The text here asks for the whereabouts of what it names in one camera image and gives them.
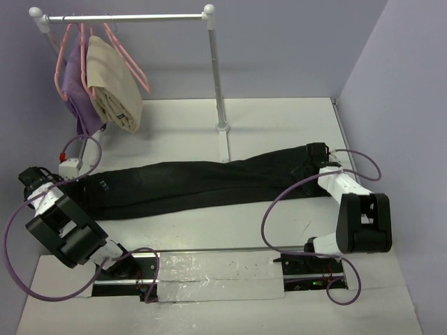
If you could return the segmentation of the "black trousers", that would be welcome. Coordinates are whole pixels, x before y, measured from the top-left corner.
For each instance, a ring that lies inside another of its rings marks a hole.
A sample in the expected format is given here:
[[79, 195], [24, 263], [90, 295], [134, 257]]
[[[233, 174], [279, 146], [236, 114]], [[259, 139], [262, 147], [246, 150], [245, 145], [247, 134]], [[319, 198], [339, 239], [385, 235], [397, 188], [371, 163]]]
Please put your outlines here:
[[304, 159], [299, 146], [229, 163], [157, 163], [90, 175], [76, 182], [71, 196], [95, 221], [271, 202], [303, 179], [291, 172]]

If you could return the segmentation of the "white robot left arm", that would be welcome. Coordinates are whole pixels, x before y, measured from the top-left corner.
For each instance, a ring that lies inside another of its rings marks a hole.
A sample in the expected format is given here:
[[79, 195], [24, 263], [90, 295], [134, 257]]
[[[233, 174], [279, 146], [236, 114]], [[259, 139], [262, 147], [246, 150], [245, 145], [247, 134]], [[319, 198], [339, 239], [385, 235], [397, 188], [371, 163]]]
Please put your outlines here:
[[102, 272], [108, 276], [125, 279], [136, 274], [135, 258], [73, 200], [75, 182], [53, 188], [63, 179], [42, 167], [29, 167], [18, 179], [24, 199], [33, 199], [29, 207], [35, 210], [26, 229], [64, 265], [72, 269], [107, 259]]

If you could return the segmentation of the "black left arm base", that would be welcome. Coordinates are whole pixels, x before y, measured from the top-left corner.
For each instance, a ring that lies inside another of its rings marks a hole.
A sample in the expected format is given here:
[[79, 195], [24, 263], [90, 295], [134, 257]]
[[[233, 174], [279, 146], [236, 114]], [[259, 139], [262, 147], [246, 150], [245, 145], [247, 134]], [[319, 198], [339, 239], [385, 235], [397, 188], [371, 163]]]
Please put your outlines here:
[[127, 268], [118, 272], [111, 269], [102, 270], [94, 281], [91, 295], [93, 297], [138, 297], [145, 302], [147, 291], [150, 292], [148, 302], [156, 302], [157, 283], [156, 258], [154, 255], [135, 255], [122, 261]]

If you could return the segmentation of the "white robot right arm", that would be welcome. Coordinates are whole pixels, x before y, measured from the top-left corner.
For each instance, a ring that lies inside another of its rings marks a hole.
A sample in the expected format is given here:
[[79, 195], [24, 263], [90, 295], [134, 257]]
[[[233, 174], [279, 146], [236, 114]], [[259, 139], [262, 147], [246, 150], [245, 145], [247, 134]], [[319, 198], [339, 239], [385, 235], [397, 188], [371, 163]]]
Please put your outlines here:
[[352, 177], [353, 170], [330, 157], [325, 143], [307, 144], [305, 153], [304, 162], [291, 174], [295, 179], [313, 179], [298, 188], [310, 197], [329, 195], [339, 205], [335, 231], [311, 237], [305, 244], [305, 268], [318, 273], [331, 255], [390, 251], [393, 238], [388, 196], [361, 186]]

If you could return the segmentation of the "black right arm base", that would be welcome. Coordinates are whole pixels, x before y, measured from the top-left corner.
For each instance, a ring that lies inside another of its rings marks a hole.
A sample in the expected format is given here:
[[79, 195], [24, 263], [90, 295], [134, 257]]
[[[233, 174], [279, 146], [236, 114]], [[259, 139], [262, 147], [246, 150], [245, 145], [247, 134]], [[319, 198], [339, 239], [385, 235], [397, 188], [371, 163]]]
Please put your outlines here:
[[334, 259], [281, 253], [273, 263], [281, 265], [285, 292], [348, 288], [344, 268]]

